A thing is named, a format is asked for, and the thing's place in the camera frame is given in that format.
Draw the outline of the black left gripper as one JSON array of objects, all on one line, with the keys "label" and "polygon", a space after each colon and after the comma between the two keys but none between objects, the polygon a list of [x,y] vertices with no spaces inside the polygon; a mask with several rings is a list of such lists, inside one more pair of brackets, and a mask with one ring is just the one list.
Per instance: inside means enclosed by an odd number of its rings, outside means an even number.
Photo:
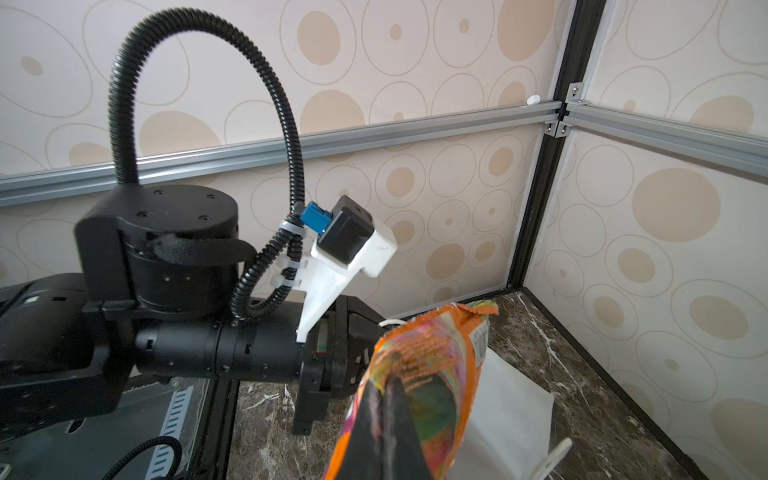
[{"label": "black left gripper", "polygon": [[354,394],[375,344],[385,333],[384,318],[354,296],[339,296],[304,343],[292,433],[308,435],[327,418],[329,403]]}]

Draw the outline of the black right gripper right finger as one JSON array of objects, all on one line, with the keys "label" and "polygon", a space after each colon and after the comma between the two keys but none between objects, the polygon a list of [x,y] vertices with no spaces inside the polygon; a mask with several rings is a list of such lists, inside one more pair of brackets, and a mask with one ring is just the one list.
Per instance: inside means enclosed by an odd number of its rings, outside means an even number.
[{"label": "black right gripper right finger", "polygon": [[400,378],[385,386],[383,411],[383,478],[432,480]]}]

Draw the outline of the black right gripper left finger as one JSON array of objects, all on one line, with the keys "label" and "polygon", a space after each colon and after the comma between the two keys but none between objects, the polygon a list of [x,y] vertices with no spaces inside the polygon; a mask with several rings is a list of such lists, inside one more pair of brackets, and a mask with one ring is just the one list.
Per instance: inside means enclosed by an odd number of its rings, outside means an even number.
[{"label": "black right gripper left finger", "polygon": [[368,381],[336,479],[384,479],[384,394]]}]

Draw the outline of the orange multicolour Fox's candy packet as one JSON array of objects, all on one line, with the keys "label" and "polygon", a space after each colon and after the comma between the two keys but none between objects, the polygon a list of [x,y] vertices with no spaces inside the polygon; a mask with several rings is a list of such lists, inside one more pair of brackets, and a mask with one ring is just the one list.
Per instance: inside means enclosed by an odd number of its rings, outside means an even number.
[{"label": "orange multicolour Fox's candy packet", "polygon": [[488,350],[492,300],[450,303],[388,331],[375,345],[345,418],[326,478],[336,479],[365,384],[384,394],[400,378],[433,479],[452,466],[471,414]]}]

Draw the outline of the colourful painted paper bag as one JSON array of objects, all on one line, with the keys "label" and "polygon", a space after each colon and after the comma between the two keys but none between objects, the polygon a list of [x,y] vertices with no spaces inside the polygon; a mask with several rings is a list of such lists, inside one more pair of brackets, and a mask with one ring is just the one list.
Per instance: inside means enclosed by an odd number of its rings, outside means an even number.
[{"label": "colourful painted paper bag", "polygon": [[554,397],[488,345],[463,441],[442,479],[543,479],[571,442],[549,446]]}]

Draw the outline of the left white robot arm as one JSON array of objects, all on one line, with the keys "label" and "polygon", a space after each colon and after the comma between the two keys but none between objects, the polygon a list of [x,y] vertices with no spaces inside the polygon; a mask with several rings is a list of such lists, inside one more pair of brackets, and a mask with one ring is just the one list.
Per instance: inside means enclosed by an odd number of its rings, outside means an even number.
[{"label": "left white robot arm", "polygon": [[229,301],[255,251],[238,206],[203,186],[120,186],[75,226],[82,269],[1,292],[1,438],[113,412],[132,371],[160,379],[297,383],[306,435],[350,396],[383,335],[382,317],[340,296],[305,342],[302,307],[257,321]]}]

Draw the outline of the aluminium left side rail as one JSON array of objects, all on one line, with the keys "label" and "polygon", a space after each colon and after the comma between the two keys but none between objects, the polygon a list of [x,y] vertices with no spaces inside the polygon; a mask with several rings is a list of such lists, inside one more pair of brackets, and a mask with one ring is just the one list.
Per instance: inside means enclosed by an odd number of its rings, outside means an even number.
[{"label": "aluminium left side rail", "polygon": [[[395,147],[554,121],[562,103],[542,101],[535,105],[425,117],[387,124],[304,135],[300,139],[306,160]],[[281,139],[225,145],[189,152],[141,158],[138,173],[144,184],[165,183],[243,169],[284,163],[286,147]],[[39,201],[108,191],[116,185],[110,163],[61,170],[47,170],[1,180],[1,205]]]}]

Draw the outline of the black vertical frame post left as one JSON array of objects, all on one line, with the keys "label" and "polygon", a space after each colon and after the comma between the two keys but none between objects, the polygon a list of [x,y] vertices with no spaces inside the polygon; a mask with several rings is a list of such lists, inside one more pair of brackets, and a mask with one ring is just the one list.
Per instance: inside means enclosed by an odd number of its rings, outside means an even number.
[{"label": "black vertical frame post left", "polygon": [[[604,0],[575,3],[553,92],[556,101],[565,102],[570,95],[570,86],[584,80],[605,7]],[[565,139],[556,133],[545,134],[540,142],[508,275],[507,289],[510,291],[523,287],[526,274],[533,265],[536,241],[544,225],[546,206],[564,145]]]}]

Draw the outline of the aluminium horizontal back rail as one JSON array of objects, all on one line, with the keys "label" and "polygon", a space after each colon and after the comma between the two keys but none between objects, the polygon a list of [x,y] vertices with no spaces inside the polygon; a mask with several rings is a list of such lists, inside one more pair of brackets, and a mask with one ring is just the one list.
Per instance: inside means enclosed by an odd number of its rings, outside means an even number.
[{"label": "aluminium horizontal back rail", "polygon": [[767,182],[767,140],[669,119],[602,108],[587,102],[566,107],[565,124],[655,153]]}]

